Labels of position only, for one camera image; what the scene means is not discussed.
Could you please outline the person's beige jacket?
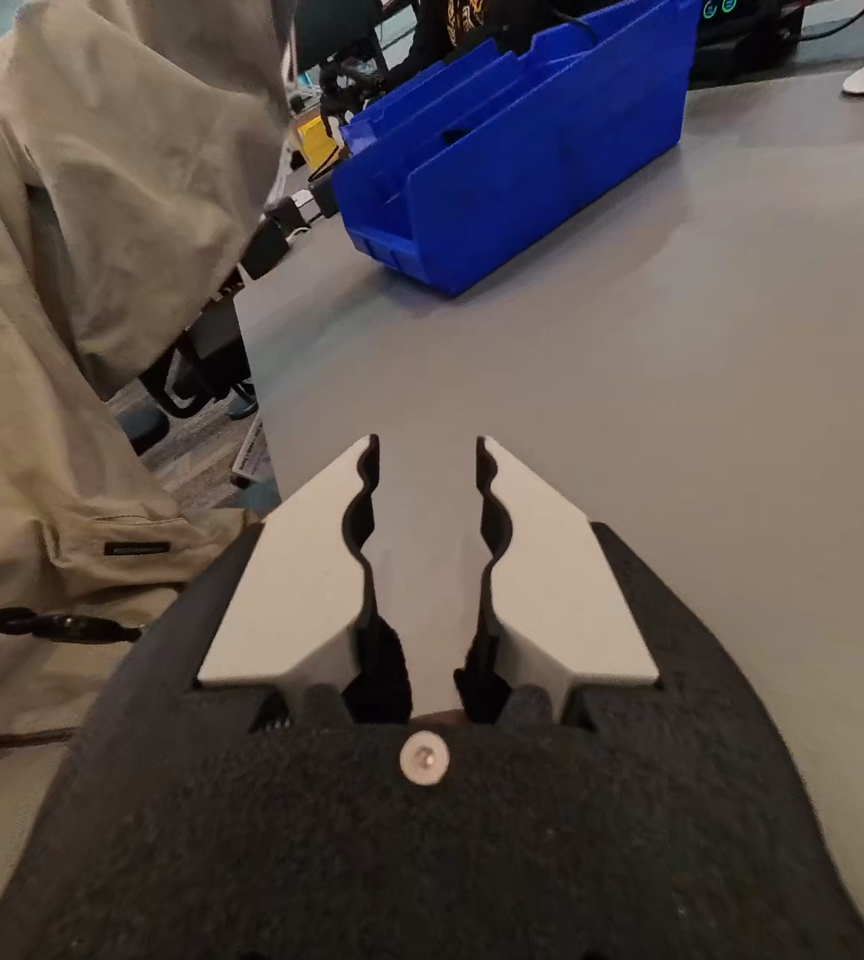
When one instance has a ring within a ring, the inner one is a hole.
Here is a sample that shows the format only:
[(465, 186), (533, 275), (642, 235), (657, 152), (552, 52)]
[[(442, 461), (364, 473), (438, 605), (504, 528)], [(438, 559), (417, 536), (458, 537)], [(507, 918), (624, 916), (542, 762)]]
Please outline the person's beige jacket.
[(283, 181), (296, 2), (28, 2), (0, 37), (0, 609), (152, 624), (254, 518), (185, 511), (107, 402)]

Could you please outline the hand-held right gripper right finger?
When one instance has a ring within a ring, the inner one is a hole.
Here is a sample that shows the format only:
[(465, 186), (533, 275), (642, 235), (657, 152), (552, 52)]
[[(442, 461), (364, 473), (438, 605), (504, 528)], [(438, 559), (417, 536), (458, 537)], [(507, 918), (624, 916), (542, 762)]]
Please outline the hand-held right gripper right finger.
[(453, 675), (467, 720), (497, 722), (523, 688), (557, 722), (580, 691), (653, 690), (659, 667), (589, 517), (491, 436), (476, 439), (475, 484), (489, 555)]

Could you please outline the black office chair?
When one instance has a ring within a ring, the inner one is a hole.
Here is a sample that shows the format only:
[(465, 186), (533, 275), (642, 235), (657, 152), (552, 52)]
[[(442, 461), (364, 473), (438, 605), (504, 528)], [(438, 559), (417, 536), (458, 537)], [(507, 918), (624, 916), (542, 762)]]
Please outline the black office chair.
[(173, 421), (189, 421), (213, 404), (234, 399), (227, 417), (258, 412), (253, 376), (234, 302), (211, 299), (191, 326), (138, 381), (152, 405), (118, 421), (133, 451), (142, 455), (166, 438)]

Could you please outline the yellow plastic bin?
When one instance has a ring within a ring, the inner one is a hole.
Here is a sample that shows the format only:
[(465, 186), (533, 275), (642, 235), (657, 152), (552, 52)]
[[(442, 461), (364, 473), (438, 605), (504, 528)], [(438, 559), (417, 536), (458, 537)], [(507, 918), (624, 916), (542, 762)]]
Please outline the yellow plastic bin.
[(328, 169), (343, 157), (344, 143), (335, 139), (320, 114), (300, 121), (296, 129), (298, 150), (312, 172)]

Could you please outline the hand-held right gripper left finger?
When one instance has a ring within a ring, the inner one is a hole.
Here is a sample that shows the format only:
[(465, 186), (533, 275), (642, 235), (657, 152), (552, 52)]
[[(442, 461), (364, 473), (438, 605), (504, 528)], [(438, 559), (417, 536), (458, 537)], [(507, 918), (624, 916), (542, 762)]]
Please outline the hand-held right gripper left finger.
[(270, 687), (290, 712), (337, 690), (359, 722), (406, 722), (412, 689), (363, 547), (375, 530), (378, 435), (354, 441), (265, 519), (198, 668), (206, 689)]

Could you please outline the blue plastic bin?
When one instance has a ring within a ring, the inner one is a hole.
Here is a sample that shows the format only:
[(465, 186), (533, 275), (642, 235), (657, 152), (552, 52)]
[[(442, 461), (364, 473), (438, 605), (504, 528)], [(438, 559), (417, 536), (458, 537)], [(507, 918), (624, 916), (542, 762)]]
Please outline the blue plastic bin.
[(353, 118), (353, 246), (457, 296), (678, 144), (702, 2), (620, 2), (438, 63)]

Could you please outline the black device with green display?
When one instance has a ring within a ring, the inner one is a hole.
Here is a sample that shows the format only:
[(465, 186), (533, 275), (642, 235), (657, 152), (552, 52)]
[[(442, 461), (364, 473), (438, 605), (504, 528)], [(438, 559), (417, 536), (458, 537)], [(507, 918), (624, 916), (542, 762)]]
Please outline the black device with green display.
[(800, 13), (803, 1), (704, 1), (697, 28), (697, 46), (740, 40), (762, 27), (772, 28), (785, 16)]

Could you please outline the black power adapter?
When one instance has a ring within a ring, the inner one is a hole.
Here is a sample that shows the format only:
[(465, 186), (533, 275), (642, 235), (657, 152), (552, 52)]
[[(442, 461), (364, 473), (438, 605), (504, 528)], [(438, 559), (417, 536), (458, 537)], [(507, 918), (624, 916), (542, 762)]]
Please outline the black power adapter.
[(308, 230), (317, 219), (330, 219), (338, 213), (328, 178), (311, 182), (294, 194), (275, 200), (265, 210), (265, 216), (278, 224), (284, 235)]
[(275, 218), (264, 218), (238, 261), (248, 282), (257, 282), (273, 270), (291, 250), (289, 240)]

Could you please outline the grey desk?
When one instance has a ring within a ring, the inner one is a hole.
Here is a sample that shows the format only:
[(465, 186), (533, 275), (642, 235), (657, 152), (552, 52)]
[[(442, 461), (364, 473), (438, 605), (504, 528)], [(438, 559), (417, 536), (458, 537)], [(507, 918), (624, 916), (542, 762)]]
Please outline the grey desk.
[(464, 295), (318, 221), (236, 298), (283, 497), (380, 439), (366, 544), (418, 714), (459, 704), (491, 436), (736, 660), (864, 914), (864, 100), (688, 95), (678, 147)]

